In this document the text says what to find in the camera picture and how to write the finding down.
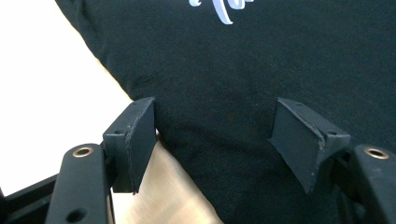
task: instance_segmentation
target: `beige surface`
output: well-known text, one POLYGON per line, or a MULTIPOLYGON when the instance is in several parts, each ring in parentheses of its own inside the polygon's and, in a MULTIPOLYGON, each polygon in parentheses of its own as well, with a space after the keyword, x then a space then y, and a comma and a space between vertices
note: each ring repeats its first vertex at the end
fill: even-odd
POLYGON ((221 223, 213 206, 158 142, 140 191, 113 194, 118 223, 221 223))
MULTIPOLYGON (((131 103, 55 2, 0 2, 0 187, 59 172, 63 154, 102 133, 131 103)), ((154 149, 141 191, 114 195, 118 223, 216 223, 175 159, 154 149)))

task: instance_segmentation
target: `brass ring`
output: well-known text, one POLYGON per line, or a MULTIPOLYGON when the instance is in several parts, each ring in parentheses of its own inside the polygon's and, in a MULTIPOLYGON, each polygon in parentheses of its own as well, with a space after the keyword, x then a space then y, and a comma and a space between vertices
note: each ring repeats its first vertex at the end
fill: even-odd
POLYGON ((93 153, 93 148, 91 148, 91 147, 81 147, 81 148, 76 149, 73 152, 73 156, 77 157, 77 158, 81 158, 81 157, 89 156, 91 153, 93 153))
POLYGON ((388 153, 384 152, 383 150, 375 149, 375 148, 366 148, 364 152, 374 158, 380 159, 380 160, 386 160, 389 158, 388 153))

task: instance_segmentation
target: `screw hole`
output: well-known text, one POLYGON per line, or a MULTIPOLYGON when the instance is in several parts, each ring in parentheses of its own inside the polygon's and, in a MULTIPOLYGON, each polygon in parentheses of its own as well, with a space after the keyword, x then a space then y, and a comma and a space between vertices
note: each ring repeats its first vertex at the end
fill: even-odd
POLYGON ((73 152, 74 157, 86 157, 93 153, 93 148, 91 147, 81 147, 73 152))
POLYGON ((85 216, 87 216, 87 211, 85 209, 79 208, 69 213, 66 220, 69 223, 76 223, 84 219, 85 216))
POLYGON ((114 133, 123 133, 123 130, 116 130, 114 133))
POLYGON ((380 160, 385 160, 385 159, 389 158, 389 155, 386 152, 379 150, 379 149, 367 148, 364 151, 366 152, 367 155, 377 158, 377 159, 380 159, 380 160))

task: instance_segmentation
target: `black t-shirt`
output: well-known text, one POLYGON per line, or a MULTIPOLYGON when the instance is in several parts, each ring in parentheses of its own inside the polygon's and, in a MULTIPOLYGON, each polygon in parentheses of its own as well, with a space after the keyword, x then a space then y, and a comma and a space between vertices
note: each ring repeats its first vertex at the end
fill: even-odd
POLYGON ((163 141, 226 223, 339 221, 267 141, 277 97, 396 148, 393 0, 225 2, 233 25, 210 1, 57 3, 133 100, 156 98, 163 141))

